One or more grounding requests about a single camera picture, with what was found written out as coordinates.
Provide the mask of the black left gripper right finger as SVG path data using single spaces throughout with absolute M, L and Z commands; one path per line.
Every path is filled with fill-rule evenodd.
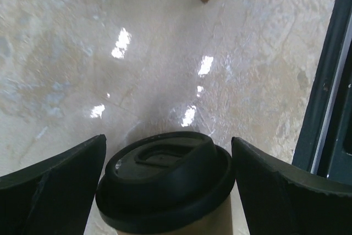
M 236 183 L 250 234 L 351 234 L 351 186 L 232 138 Z

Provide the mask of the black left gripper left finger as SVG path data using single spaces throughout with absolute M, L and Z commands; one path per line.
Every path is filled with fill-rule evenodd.
M 1 177 L 1 234 L 83 234 L 106 157 L 97 135 Z

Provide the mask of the black plastic cup lid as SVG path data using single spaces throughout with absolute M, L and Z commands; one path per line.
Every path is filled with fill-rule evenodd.
M 99 212 L 145 222 L 157 216 L 208 213 L 235 183 L 227 150 L 197 132 L 170 132 L 136 141 L 107 163 L 96 192 Z

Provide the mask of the brown paper cup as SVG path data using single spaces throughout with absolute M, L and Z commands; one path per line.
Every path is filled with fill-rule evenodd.
M 157 216 L 153 220 L 142 222 L 136 216 L 126 220 L 113 217 L 100 211 L 104 222 L 114 228 L 118 234 L 232 234 L 231 198 L 226 199 L 214 210 L 196 214 L 178 214 L 176 216 Z

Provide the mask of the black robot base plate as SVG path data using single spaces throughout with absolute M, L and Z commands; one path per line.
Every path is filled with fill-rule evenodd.
M 335 0 L 292 164 L 351 184 L 351 0 Z

